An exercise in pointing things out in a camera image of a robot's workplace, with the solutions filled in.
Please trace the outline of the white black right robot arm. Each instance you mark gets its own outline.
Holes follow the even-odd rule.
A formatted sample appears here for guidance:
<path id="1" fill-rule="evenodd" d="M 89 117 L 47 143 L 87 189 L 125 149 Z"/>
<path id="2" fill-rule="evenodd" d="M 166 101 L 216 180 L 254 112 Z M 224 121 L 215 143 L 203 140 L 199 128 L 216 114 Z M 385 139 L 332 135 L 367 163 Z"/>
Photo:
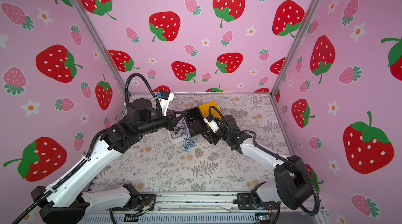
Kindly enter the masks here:
<path id="1" fill-rule="evenodd" d="M 262 182 L 255 186 L 246 204 L 263 209 L 268 203 L 276 202 L 291 210 L 301 209 L 310 216 L 319 213 L 318 189 L 300 157 L 286 157 L 263 147 L 258 144 L 254 131 L 240 130 L 231 115 L 221 114 L 215 106 L 209 107 L 204 122 L 209 130 L 202 135 L 209 143 L 215 145 L 224 141 L 231 150 L 252 158 L 273 172 L 274 184 Z"/>

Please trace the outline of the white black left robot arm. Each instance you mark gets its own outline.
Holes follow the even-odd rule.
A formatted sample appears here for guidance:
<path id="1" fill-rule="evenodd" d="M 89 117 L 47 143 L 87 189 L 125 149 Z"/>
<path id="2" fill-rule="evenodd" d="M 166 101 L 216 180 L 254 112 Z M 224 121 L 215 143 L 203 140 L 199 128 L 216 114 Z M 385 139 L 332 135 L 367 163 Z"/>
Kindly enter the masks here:
<path id="1" fill-rule="evenodd" d="M 34 203 L 14 223 L 20 223 L 36 207 L 40 207 L 40 216 L 46 224 L 77 224 L 86 216 L 114 208 L 133 210 L 138 217 L 150 208 L 144 204 L 140 193 L 131 184 L 100 193 L 83 191 L 106 166 L 146 134 L 163 128 L 172 131 L 185 116 L 185 112 L 168 108 L 174 94 L 164 90 L 151 93 L 156 107 L 148 99 L 130 102 L 129 85 L 134 77 L 144 79 L 142 74 L 134 73 L 126 81 L 126 116 L 98 132 L 86 155 L 60 179 L 47 187 L 39 186 L 34 189 L 31 194 Z"/>

